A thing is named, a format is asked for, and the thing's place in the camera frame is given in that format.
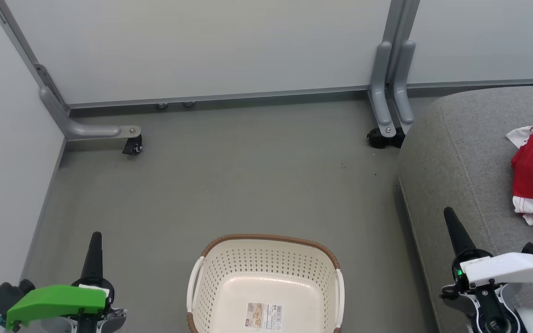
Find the caster wheel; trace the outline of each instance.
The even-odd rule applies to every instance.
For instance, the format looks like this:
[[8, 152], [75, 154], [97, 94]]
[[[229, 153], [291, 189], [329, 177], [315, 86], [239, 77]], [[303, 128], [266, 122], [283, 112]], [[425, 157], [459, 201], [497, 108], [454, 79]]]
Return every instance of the caster wheel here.
[[404, 134], [404, 131], [402, 131], [402, 127], [396, 127], [396, 135], [392, 137], [390, 143], [394, 147], [400, 148], [402, 147], [402, 142], [404, 141], [405, 137], [406, 135]]
[[139, 154], [143, 149], [143, 138], [141, 135], [138, 137], [131, 137], [127, 139], [127, 143], [124, 146], [123, 154]]
[[373, 148], [377, 149], [383, 149], [385, 146], [390, 144], [390, 139], [383, 137], [378, 127], [370, 131], [370, 133], [367, 135], [367, 140], [370, 142], [370, 145]]

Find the gray floor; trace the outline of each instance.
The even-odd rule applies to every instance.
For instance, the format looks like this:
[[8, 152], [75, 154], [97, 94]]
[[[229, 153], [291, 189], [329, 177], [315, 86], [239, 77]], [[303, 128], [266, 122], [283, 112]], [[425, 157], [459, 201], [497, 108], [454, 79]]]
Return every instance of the gray floor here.
[[[413, 99], [413, 108], [434, 99]], [[37, 286], [76, 280], [99, 230], [115, 305], [129, 310], [123, 332], [185, 333], [188, 278], [205, 245], [230, 233], [283, 234], [337, 256], [344, 333], [434, 332], [397, 184], [399, 150], [367, 145], [368, 101], [309, 101], [81, 118], [140, 125], [144, 152], [123, 155], [121, 141], [65, 153], [27, 277]]]

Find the laundry basket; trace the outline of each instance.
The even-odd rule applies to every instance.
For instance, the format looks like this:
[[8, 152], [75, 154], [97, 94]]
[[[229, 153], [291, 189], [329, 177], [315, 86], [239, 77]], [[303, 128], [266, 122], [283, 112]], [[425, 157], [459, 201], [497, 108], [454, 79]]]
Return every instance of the laundry basket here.
[[272, 234], [229, 234], [211, 242], [186, 294], [192, 333], [340, 333], [344, 306], [332, 252]]

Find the white partition panel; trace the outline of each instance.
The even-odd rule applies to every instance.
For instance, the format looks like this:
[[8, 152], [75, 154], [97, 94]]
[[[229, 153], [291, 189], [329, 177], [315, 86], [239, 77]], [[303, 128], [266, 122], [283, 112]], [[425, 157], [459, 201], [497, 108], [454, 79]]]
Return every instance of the white partition panel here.
[[421, 0], [408, 82], [533, 80], [533, 0]]
[[390, 0], [7, 0], [66, 103], [368, 84]]
[[17, 284], [63, 135], [0, 26], [0, 284]]

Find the gray sofa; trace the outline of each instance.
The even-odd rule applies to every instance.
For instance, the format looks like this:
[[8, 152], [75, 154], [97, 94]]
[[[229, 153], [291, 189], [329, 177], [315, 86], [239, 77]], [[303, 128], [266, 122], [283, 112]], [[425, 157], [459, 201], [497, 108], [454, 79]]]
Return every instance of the gray sofa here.
[[[492, 88], [442, 97], [417, 119], [400, 152], [398, 175], [441, 333], [467, 333], [461, 312], [438, 298], [453, 283], [454, 258], [443, 209], [451, 206], [478, 248], [498, 255], [533, 242], [533, 226], [514, 213], [505, 135], [533, 125], [533, 86]], [[533, 308], [533, 285], [515, 300]]]

